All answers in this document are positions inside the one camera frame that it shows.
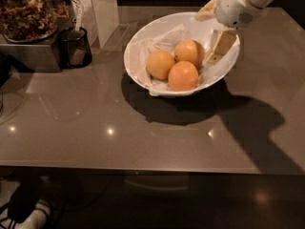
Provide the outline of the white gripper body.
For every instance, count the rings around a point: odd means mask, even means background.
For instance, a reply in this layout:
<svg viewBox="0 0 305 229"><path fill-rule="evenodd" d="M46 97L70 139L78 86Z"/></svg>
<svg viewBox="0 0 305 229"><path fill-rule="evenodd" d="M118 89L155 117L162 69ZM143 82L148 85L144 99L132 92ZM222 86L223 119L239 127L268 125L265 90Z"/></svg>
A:
<svg viewBox="0 0 305 229"><path fill-rule="evenodd" d="M217 0L215 17L217 21L229 28L248 27L262 13L249 0Z"/></svg>

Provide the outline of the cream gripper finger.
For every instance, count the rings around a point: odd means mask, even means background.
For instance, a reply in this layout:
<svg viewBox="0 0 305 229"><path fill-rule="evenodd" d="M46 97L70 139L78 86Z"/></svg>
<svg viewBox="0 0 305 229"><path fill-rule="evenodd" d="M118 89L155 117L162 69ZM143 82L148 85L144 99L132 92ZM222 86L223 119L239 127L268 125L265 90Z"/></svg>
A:
<svg viewBox="0 0 305 229"><path fill-rule="evenodd" d="M214 30L211 38L210 51L208 52L206 61L209 64L215 65L229 51L235 40L236 31L234 30Z"/></svg>
<svg viewBox="0 0 305 229"><path fill-rule="evenodd" d="M217 0L210 0L204 7L202 7L195 15L195 20L203 22L215 18L215 8Z"/></svg>

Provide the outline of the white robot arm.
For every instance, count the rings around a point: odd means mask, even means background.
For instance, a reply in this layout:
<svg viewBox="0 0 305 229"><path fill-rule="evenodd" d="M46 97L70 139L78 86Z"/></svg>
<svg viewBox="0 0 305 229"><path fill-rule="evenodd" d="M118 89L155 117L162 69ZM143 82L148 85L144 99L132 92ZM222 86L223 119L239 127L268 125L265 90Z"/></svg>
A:
<svg viewBox="0 0 305 229"><path fill-rule="evenodd" d="M234 43L234 30L249 26L274 0L210 0L196 15L203 22L215 18L230 31L218 32L213 48L207 58L210 64L217 63Z"/></svg>

